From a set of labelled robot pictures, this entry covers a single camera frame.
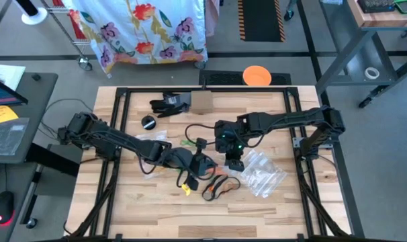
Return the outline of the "yellow sticky note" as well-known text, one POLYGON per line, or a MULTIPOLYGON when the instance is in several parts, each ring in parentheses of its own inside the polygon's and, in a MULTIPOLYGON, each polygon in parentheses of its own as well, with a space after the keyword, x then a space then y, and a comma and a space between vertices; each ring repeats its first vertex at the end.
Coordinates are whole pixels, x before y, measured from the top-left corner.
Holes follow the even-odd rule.
POLYGON ((18 115, 9 106, 0 106, 0 123, 18 118, 18 115))

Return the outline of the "white tape roll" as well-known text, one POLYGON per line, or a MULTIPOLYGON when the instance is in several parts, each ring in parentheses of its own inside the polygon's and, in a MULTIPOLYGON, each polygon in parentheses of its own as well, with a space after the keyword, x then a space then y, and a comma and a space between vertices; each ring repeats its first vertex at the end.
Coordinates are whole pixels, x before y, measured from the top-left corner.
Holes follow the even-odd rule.
POLYGON ((367 67, 364 74, 370 80, 375 80, 380 76, 380 72, 374 67, 367 67))

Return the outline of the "pale pink cloth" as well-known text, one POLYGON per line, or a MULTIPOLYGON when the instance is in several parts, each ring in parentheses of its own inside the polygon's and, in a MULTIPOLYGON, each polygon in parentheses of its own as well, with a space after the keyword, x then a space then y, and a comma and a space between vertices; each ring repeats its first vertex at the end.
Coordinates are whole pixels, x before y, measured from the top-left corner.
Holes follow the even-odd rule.
POLYGON ((216 26, 220 16, 220 0, 206 0, 206 36, 215 34, 216 26))

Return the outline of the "wide black rubber band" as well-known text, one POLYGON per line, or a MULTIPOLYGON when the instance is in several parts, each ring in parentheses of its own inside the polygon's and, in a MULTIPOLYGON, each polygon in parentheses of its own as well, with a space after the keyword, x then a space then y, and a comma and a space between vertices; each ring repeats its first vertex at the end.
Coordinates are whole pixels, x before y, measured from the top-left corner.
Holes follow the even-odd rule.
POLYGON ((208 202, 218 199, 225 192, 214 193, 214 192, 209 191, 209 188, 211 185, 214 185, 216 182, 224 182, 224 181, 227 181, 227 179, 228 179, 228 176, 218 175, 218 176, 214 177, 213 180, 205 187, 205 189, 201 193, 202 198, 208 202))
POLYGON ((228 176, 227 181, 233 182, 234 184, 237 185, 237 188, 236 188, 235 190, 238 190, 238 189, 241 187, 241 182, 240 182, 240 180, 239 180, 238 178, 236 178, 236 177, 228 176))

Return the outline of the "wooden top workbench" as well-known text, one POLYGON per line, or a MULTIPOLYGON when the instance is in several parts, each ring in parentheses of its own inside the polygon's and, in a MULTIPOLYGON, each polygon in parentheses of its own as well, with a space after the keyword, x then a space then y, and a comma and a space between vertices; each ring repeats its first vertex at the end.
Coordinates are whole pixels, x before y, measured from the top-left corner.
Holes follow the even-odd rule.
POLYGON ((330 86, 374 86, 359 104, 364 108, 407 78, 407 62, 395 69, 378 35, 382 31, 403 31, 407 35, 407 14, 397 10, 363 13, 357 0, 343 0, 342 5, 321 3, 320 6, 337 56, 317 80, 317 93, 325 95, 330 86), (380 76, 368 79, 364 74, 367 67, 376 68, 380 76))

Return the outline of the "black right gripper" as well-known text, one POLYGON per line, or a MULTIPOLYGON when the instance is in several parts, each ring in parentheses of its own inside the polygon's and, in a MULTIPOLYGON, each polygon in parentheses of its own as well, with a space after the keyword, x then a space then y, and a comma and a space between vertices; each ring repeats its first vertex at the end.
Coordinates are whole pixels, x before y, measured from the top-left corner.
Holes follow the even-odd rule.
POLYGON ((245 142, 240 140, 234 122, 219 120, 214 126, 216 151, 225 154, 224 165, 230 170, 244 171, 244 163, 241 161, 245 142))

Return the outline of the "hazard striped floor mat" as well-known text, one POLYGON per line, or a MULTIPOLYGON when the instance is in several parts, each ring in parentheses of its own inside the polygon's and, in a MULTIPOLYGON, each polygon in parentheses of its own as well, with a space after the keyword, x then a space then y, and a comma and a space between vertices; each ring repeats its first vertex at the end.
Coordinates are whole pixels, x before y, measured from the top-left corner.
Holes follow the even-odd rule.
POLYGON ((238 0, 238 22, 245 42, 285 42, 279 0, 238 0))

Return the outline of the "grey cart leg with caster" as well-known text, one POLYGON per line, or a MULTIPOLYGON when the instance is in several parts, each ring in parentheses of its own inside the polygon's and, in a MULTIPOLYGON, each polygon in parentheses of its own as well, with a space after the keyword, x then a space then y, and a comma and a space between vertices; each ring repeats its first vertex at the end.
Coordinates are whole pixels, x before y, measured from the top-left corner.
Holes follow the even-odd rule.
POLYGON ((289 21, 294 16, 293 8, 297 4, 297 2, 298 2, 298 0, 289 0, 287 7, 286 7, 285 15, 284 15, 285 21, 289 21))

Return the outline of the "white paper sheet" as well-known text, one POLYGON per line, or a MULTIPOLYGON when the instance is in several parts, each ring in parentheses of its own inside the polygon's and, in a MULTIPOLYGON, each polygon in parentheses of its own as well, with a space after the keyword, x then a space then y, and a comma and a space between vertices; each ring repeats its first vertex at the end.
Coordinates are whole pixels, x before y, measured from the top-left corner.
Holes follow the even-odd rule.
POLYGON ((0 65, 0 82, 15 91, 25 69, 23 66, 0 65))

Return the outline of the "computer monitor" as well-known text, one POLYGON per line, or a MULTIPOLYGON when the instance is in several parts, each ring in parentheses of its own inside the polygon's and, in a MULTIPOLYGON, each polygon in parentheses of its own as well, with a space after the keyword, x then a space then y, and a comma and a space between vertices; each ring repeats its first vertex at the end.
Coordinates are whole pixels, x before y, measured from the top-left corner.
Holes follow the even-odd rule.
POLYGON ((28 100, 0 82, 0 106, 26 105, 28 100))

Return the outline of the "black work gloves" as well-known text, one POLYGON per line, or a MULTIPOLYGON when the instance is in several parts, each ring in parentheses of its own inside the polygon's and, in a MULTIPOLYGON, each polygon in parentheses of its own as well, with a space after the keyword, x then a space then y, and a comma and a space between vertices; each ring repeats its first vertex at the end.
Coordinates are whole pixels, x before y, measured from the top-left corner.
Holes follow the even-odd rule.
POLYGON ((152 112, 157 114, 158 118, 174 116, 189 110, 191 94, 164 92, 162 99, 151 100, 150 105, 152 112))

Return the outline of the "black keyboard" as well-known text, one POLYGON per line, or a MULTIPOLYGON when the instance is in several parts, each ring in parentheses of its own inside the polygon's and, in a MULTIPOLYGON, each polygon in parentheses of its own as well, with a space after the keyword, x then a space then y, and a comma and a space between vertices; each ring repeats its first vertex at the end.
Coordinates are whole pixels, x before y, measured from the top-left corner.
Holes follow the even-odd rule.
POLYGON ((357 0, 363 13, 381 13, 395 10, 394 0, 357 0))

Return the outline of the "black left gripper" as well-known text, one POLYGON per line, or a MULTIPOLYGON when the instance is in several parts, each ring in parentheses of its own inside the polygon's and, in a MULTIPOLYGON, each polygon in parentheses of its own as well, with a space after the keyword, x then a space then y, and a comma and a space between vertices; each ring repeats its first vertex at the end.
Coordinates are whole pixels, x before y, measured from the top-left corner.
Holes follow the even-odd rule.
POLYGON ((182 184, 187 184, 191 190, 197 190, 199 180, 204 179, 206 169, 210 165, 215 165, 215 168, 209 169, 209 173, 223 173, 223 163, 215 162, 212 158, 203 153, 208 142, 203 138, 198 138, 196 142, 197 150, 193 154, 190 150, 184 148, 174 148, 171 150, 171 163, 174 168, 179 170, 176 186, 181 188, 182 184))

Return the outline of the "dark grey desk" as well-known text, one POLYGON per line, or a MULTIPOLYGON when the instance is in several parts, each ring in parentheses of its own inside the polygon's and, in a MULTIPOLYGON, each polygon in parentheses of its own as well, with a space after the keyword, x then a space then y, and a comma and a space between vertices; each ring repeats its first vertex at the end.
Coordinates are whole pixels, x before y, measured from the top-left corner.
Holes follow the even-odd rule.
POLYGON ((79 171, 79 164, 76 161, 67 159, 33 143, 58 75, 40 73, 38 80, 35 80, 33 76, 33 73, 24 73, 17 87, 17 93, 25 97, 28 103, 11 107, 19 118, 30 119, 26 132, 15 155, 0 155, 0 168, 9 168, 7 172, 7 189, 14 194, 15 208, 12 221, 6 226, 0 226, 1 232, 11 232, 19 220, 21 208, 26 200, 26 194, 31 186, 38 165, 52 168, 71 177, 77 177, 79 171))

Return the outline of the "black computer mouse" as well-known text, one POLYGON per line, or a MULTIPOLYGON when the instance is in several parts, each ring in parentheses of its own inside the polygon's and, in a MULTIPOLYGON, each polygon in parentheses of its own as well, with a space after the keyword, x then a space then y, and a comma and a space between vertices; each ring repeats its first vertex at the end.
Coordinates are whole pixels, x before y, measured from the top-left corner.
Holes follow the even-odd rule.
POLYGON ((0 193, 0 226, 8 225, 15 214, 14 194, 10 191, 0 193))

